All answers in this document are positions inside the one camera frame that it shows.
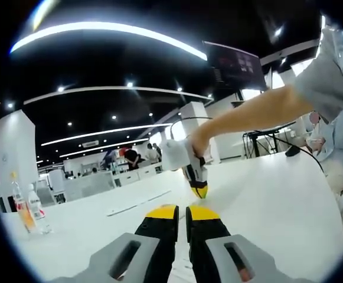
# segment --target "plastic bottle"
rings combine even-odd
[[[39,197],[37,196],[34,185],[28,187],[28,204],[30,211],[35,219],[36,227],[41,234],[48,234],[52,231],[51,226],[45,218],[45,212],[41,206]]]
[[[36,229],[35,221],[31,215],[27,202],[23,197],[22,190],[17,182],[17,174],[15,172],[11,173],[11,179],[12,197],[14,198],[15,207],[17,208],[19,217],[22,220],[27,232],[33,233]]]

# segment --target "black ceiling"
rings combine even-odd
[[[210,66],[184,50],[138,35],[113,31],[72,31],[34,41],[8,56],[12,45],[30,34],[27,19],[37,1],[9,1],[9,22],[0,27],[0,117],[14,101],[36,125],[37,153],[58,156],[78,150],[96,137],[41,147],[41,143],[95,131],[152,124],[170,111],[200,98],[148,91],[89,91],[65,94],[22,105],[27,99],[69,88],[126,85],[176,90],[215,99],[231,94],[214,88]],[[318,11],[305,0],[61,0],[38,30],[80,21],[104,21],[146,28],[178,39],[204,52],[202,41],[243,49],[260,58],[319,37]],[[279,38],[275,31],[283,27]],[[289,64],[311,57],[315,48],[288,57]],[[264,66],[264,70],[274,62]],[[98,136],[117,143],[131,133]]]

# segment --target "white table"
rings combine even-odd
[[[89,198],[46,208],[55,232],[28,238],[16,213],[4,215],[23,256],[44,279],[73,276],[90,255],[124,232],[134,232],[151,209],[192,202],[214,209],[232,234],[239,233],[275,258],[293,278],[319,281],[343,254],[337,203],[315,161],[283,153],[208,166],[210,191],[196,200],[182,172],[164,172]],[[147,202],[156,195],[162,196]],[[138,205],[131,210],[107,217]],[[169,282],[194,282],[189,269],[185,219],[179,222],[177,255]]]

